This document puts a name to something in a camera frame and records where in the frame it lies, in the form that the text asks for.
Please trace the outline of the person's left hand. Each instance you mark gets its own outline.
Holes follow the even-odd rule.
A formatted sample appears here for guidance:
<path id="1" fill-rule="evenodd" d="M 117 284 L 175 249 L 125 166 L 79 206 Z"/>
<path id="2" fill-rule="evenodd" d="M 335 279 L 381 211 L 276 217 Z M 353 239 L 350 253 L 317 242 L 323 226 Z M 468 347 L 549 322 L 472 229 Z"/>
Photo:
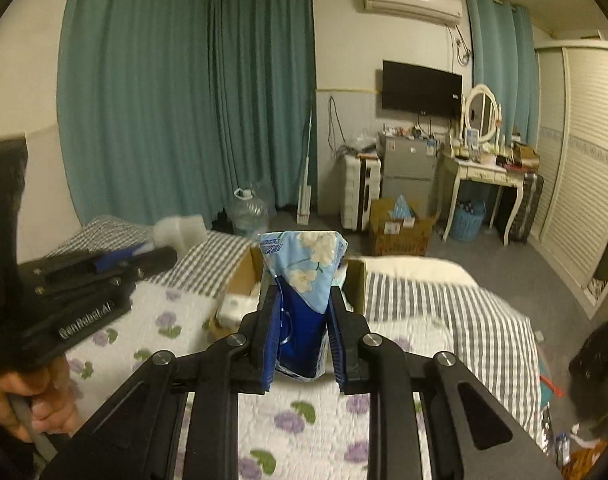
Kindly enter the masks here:
<path id="1" fill-rule="evenodd" d="M 17 418 L 11 394 L 29 400 L 29 425 Z M 29 427 L 38 434 L 73 434 L 81 426 L 64 356 L 28 373 L 0 372 L 0 426 L 23 442 L 31 441 Z"/>

